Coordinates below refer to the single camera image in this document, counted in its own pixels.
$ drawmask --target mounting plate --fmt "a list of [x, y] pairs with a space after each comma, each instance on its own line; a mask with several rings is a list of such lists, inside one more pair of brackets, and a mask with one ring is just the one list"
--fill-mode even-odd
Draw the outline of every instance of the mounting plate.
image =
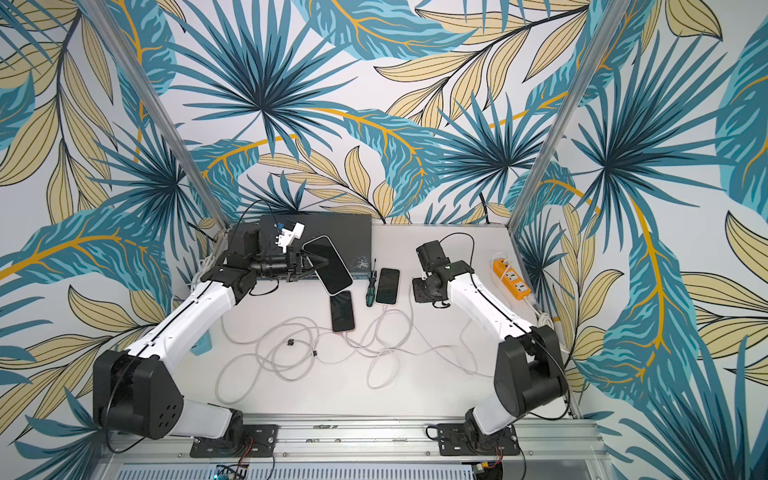
[[[463, 423], [439, 423], [437, 424], [437, 432], [437, 440], [440, 444], [440, 456], [459, 457], [467, 455], [496, 455], [495, 449], [470, 449], [468, 444], [469, 437], [467, 436]], [[520, 445], [518, 445], [515, 426], [505, 427], [499, 434], [499, 445], [502, 447], [504, 456], [520, 455]]]
[[[275, 449], [277, 429], [279, 425], [243, 425], [247, 439], [253, 439], [253, 446], [245, 458], [269, 458]], [[237, 452], [232, 449], [218, 449], [212, 446], [207, 439], [195, 438], [190, 450], [191, 458], [236, 458], [245, 452], [245, 447]]]

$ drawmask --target leaf pattern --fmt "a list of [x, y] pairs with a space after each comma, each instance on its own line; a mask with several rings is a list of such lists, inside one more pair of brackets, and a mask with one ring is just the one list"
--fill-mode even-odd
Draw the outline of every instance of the leaf pattern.
[[349, 45], [351, 55], [420, 58], [451, 51], [470, 34], [446, 31], [438, 22], [415, 15], [406, 0], [294, 0], [307, 24], [334, 45]]

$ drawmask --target black phone screen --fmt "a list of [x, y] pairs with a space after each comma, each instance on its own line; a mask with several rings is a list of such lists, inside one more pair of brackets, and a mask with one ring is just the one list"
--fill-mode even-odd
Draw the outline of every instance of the black phone screen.
[[331, 327], [334, 332], [349, 332], [355, 329], [352, 294], [348, 290], [331, 297]]
[[400, 270], [382, 268], [379, 274], [379, 289], [376, 291], [376, 302], [394, 305], [397, 303], [397, 286], [400, 283]]
[[320, 277], [320, 281], [323, 282], [329, 295], [336, 295], [352, 285], [352, 276], [349, 275], [349, 271], [339, 257], [339, 252], [336, 251], [327, 235], [310, 240], [304, 244], [303, 248], [318, 257], [328, 259], [328, 265], [317, 269], [317, 276]]

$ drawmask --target screwdriver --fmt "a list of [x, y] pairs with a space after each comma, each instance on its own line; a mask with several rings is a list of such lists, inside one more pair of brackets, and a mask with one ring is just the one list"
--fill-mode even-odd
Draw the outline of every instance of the screwdriver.
[[371, 277], [368, 279], [368, 292], [366, 293], [366, 305], [373, 306], [374, 292], [376, 291], [376, 259], [373, 259]]

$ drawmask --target power strip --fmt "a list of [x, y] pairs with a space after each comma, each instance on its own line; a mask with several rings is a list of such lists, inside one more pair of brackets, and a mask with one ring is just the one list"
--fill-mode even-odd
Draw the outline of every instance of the power strip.
[[531, 294], [531, 289], [525, 284], [523, 279], [515, 272], [515, 269], [506, 259], [500, 258], [493, 263], [493, 273], [500, 279], [502, 285], [517, 300], [523, 300]]

